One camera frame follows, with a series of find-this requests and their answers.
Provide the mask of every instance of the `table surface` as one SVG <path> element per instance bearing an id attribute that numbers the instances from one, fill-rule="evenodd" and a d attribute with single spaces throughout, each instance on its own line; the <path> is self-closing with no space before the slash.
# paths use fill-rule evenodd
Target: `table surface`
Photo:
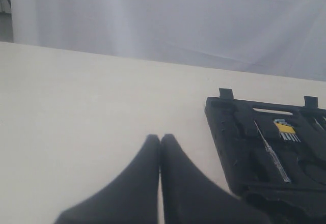
<path id="1" fill-rule="evenodd" d="M 229 191 L 204 113 L 219 88 L 292 105 L 317 96 L 326 108 L 320 81 L 0 43 L 0 222 L 53 223 L 110 183 L 150 133 L 173 133 Z"/>

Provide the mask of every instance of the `black plastic tool case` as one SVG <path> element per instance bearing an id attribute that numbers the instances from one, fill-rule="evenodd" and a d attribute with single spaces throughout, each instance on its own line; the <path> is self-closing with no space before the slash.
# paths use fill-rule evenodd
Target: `black plastic tool case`
<path id="1" fill-rule="evenodd" d="M 275 223 L 326 223 L 326 110 L 318 109 L 317 98 L 305 97 L 300 107 L 237 100 L 232 90 L 220 89 L 219 98 L 207 98 L 205 112 L 233 193 Z M 284 140 L 274 120 L 292 125 L 300 142 Z M 291 183 L 284 182 L 254 121 Z"/>

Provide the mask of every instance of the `white backdrop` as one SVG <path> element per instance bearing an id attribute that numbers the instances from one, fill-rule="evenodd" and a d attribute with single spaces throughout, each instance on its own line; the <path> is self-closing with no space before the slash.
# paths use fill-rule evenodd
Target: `white backdrop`
<path id="1" fill-rule="evenodd" d="M 17 43 L 326 80 L 326 0 L 12 0 Z"/>

